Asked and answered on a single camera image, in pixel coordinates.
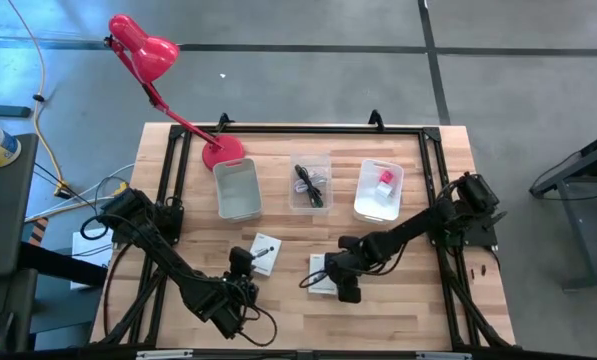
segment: white card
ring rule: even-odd
[[[87,236],[96,236],[103,232],[104,229],[90,229],[86,230]],[[73,256],[74,259],[86,261],[90,264],[98,266],[109,266],[111,260],[112,246],[111,237],[114,231],[109,229],[105,236],[98,240],[87,240],[80,235],[80,231],[75,232],[71,237],[71,255],[81,254],[80,256]],[[88,285],[80,284],[77,282],[71,282],[70,289],[84,289],[88,288]]]
[[[311,254],[309,256],[309,274],[313,274],[317,271],[325,269],[325,255],[324,254]],[[315,275],[309,279],[309,283],[315,282],[322,275]],[[311,294],[328,294],[338,295],[338,289],[336,284],[331,281],[329,276],[325,276],[324,279],[318,281],[318,283],[307,288]]]
[[[261,255],[255,258],[252,263],[255,272],[271,276],[271,271],[274,269],[274,264],[280,251],[280,244],[282,244],[282,241],[276,238],[261,233],[256,234],[254,243],[251,244],[251,250],[249,250],[254,256]]]

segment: gray floor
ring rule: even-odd
[[[179,43],[425,44],[415,0],[16,3],[36,34],[52,39],[99,40],[108,18],[124,12]],[[438,46],[597,48],[597,0],[428,5]],[[26,33],[0,1],[0,37],[12,36]],[[65,177],[84,189],[133,161],[145,121],[167,119],[150,109],[112,54],[43,54],[51,95],[42,128]],[[559,286],[583,271],[562,206],[526,191],[539,173],[597,137],[597,57],[439,56],[439,64],[451,123],[468,127],[477,167],[509,211],[497,230],[518,344],[597,356],[597,289],[564,294]],[[363,123],[377,108],[389,123],[438,124],[430,79],[424,54],[184,52],[157,87],[197,121],[226,111],[242,122]],[[38,81],[32,49],[0,48],[0,104],[31,105]],[[27,119],[0,125],[14,134],[32,130]],[[38,161],[49,165],[42,150]],[[34,179],[28,213],[56,202],[49,189]],[[52,219],[45,246],[70,246],[89,215],[83,209]]]

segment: pink object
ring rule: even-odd
[[[156,91],[152,82],[167,72],[180,54],[176,44],[167,39],[148,35],[127,15],[120,14],[111,18],[109,30],[112,36],[106,38],[105,43],[142,84],[151,105],[207,142],[202,154],[203,162],[209,170],[213,170],[213,166],[218,162],[245,157],[244,148],[238,138],[224,135],[214,137],[200,130],[171,111],[169,105]],[[129,51],[131,58],[127,56],[125,50]]]
[[[392,174],[391,171],[389,171],[389,170],[383,172],[382,175],[380,176],[380,182],[384,182],[385,184],[391,183],[391,180],[393,180],[393,179],[394,179],[394,174]]]

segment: wooden table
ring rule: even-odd
[[[152,200],[158,189],[169,128],[167,123],[147,123],[136,157],[131,186],[144,191]],[[466,128],[444,126],[440,129],[450,180],[465,171],[475,171]],[[283,240],[272,276],[255,278],[260,287],[257,304],[270,311],[278,322],[278,337],[269,348],[449,349],[438,263],[425,236],[407,245],[402,261],[390,275],[360,278],[363,295],[360,304],[340,303],[335,297],[308,294],[307,290],[298,288],[298,282],[307,275],[309,254],[336,251],[341,235],[362,236],[389,228],[353,217],[356,183],[363,159],[388,161],[405,169],[397,223],[428,207],[417,138],[380,134],[236,135],[242,140],[247,156],[256,162],[263,216],[239,224],[220,219],[215,181],[200,158],[204,141],[194,137],[183,191],[185,218],[176,250],[192,267],[209,276],[219,276],[228,269],[229,249],[233,246],[249,249],[257,232]],[[437,174],[431,145],[429,149],[433,171]],[[176,152],[168,195],[173,192],[180,145]],[[334,207],[328,216],[293,215],[288,204],[289,155],[314,152],[330,153]],[[440,184],[438,178],[435,184],[437,187]],[[143,258],[141,250],[132,248],[118,266],[109,297],[111,327],[136,296]],[[465,259],[475,303],[499,334],[513,343],[496,262],[491,254],[481,249],[466,249]],[[482,265],[487,267],[484,276],[480,273]],[[143,334],[148,327],[150,307],[148,304],[143,317]],[[462,306],[457,305],[456,310],[461,335],[468,341]],[[265,342],[272,335],[272,326],[263,318],[247,322],[245,332]],[[102,337],[101,302],[91,340]],[[213,324],[200,322],[185,308],[178,287],[171,280],[165,295],[158,347],[254,348],[239,336],[226,340]]]

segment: lamp base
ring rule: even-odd
[[[202,162],[207,169],[213,171],[214,165],[218,163],[245,157],[245,148],[237,137],[219,135],[216,136],[216,141],[223,146],[222,149],[210,143],[205,144],[202,149]]]

